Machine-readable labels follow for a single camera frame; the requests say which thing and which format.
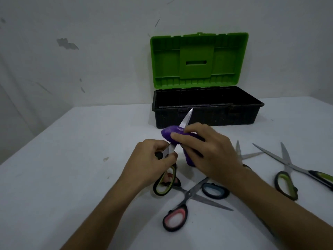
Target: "green toolbox lid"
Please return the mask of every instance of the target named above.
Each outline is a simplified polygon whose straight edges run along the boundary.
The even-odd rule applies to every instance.
[[[150,39],[156,89],[223,87],[238,83],[248,33]]]

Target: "wall stain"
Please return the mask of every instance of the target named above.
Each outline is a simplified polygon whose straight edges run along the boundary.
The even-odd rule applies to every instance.
[[[63,46],[65,49],[78,50],[79,48],[74,43],[69,43],[67,38],[57,39],[58,45]]]
[[[36,82],[36,84],[38,86],[40,86],[42,89],[44,89],[47,93],[49,93],[50,95],[52,95],[52,93],[47,88],[45,88],[42,84],[40,84],[39,82]]]
[[[168,2],[167,5],[169,5],[170,3],[172,3],[174,0],[172,0],[171,2]]]
[[[157,21],[156,25],[159,23],[160,19],[161,19],[161,18],[159,18],[159,20]],[[155,27],[156,27],[156,25],[155,25]]]

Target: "pink scissor handle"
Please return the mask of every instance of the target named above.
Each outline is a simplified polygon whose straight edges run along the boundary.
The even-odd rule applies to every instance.
[[[171,226],[169,223],[170,219],[172,219],[177,214],[182,215],[182,220],[176,226]],[[183,225],[186,222],[186,219],[187,219],[187,206],[186,206],[186,204],[183,204],[183,205],[177,207],[176,209],[169,211],[169,213],[163,219],[163,227],[168,232],[178,231],[179,229],[181,229],[183,227]]]

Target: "left hand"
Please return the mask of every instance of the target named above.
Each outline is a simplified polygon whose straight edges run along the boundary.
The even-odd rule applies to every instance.
[[[169,143],[164,140],[146,139],[139,142],[128,159],[120,179],[130,186],[139,188],[138,191],[155,182],[163,172],[176,163],[177,153],[169,154],[161,160],[155,156],[156,151],[163,151],[168,146]]]

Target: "purple object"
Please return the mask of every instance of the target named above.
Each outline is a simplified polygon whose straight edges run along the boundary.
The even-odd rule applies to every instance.
[[[199,136],[198,134],[196,133],[184,133],[184,128],[181,128],[177,125],[172,125],[172,126],[169,126],[165,129],[163,129],[161,131],[161,134],[162,134],[162,137],[165,138],[166,140],[168,140],[170,143],[174,144],[174,145],[179,145],[180,143],[173,140],[171,138],[171,133],[172,132],[175,132],[175,133],[179,133],[179,134],[183,134],[183,135],[190,135],[194,138],[197,138],[197,139],[200,139],[201,141],[206,141],[204,138],[202,138],[201,136]],[[198,152],[197,150],[193,149],[193,151],[199,155],[200,157],[203,157],[203,155]],[[186,163],[191,166],[191,167],[195,167],[193,161],[191,160],[191,158],[189,157],[189,155],[187,154],[187,152],[184,150],[184,154],[185,154],[185,158],[186,158]]]

